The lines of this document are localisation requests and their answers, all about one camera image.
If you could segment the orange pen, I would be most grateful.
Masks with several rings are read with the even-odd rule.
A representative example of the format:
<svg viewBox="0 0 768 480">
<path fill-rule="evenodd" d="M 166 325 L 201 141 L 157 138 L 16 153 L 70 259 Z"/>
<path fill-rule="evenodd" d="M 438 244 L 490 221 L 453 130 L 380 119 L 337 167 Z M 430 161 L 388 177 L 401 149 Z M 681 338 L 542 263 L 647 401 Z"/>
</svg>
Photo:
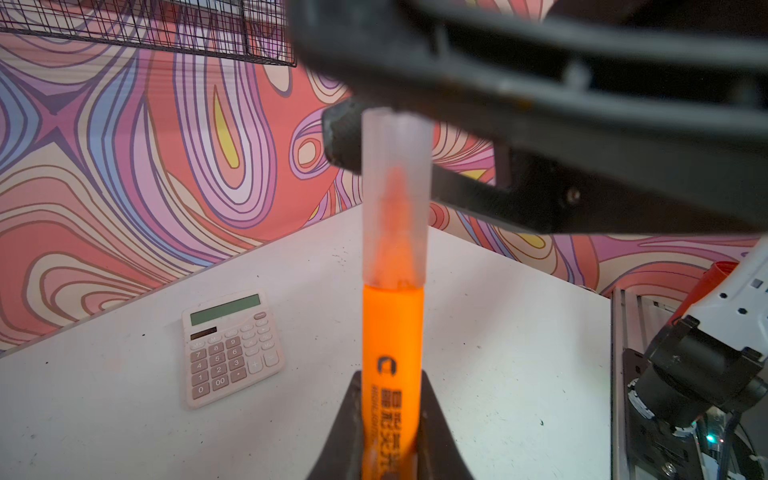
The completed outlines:
<svg viewBox="0 0 768 480">
<path fill-rule="evenodd" d="M 424 288 L 362 294 L 362 478 L 413 479 L 420 418 Z"/>
</svg>

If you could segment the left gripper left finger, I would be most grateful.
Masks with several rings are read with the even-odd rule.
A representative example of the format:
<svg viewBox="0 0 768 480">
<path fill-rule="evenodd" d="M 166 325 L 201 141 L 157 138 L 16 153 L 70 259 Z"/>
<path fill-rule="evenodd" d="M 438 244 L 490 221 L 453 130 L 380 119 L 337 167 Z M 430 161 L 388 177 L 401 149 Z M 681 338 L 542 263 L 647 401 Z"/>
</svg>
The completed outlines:
<svg viewBox="0 0 768 480">
<path fill-rule="evenodd" d="M 350 380 L 308 480 L 360 480 L 364 451 L 361 372 Z"/>
</svg>

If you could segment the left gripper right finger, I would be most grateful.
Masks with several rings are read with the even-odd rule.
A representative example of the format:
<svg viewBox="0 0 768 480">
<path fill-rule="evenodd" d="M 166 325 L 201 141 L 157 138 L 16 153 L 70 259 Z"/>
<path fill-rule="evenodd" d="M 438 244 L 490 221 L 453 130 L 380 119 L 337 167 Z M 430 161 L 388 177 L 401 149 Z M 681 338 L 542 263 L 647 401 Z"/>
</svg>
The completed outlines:
<svg viewBox="0 0 768 480">
<path fill-rule="evenodd" d="M 420 418 L 416 451 L 418 480 L 474 479 L 459 452 L 425 371 L 421 375 Z"/>
</svg>

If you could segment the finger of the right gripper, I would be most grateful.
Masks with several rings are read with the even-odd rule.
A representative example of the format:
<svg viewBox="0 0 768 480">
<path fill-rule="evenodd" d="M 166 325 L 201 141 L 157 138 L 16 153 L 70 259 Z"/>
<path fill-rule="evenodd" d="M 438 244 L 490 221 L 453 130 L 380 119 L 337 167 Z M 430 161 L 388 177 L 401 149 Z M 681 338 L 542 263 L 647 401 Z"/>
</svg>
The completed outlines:
<svg viewBox="0 0 768 480">
<path fill-rule="evenodd" d="M 494 147 L 496 182 L 444 167 L 431 198 L 545 234 L 767 230 L 767 5 L 559 1 L 540 22 L 460 1 L 291 1 L 299 59 L 346 84 L 332 164 L 383 183 L 376 107 Z"/>
<path fill-rule="evenodd" d="M 422 233 L 432 201 L 504 229 L 540 230 L 540 204 L 520 187 L 505 190 L 432 161 L 433 123 L 356 98 L 322 113 L 325 155 L 363 180 L 366 234 Z"/>
</svg>

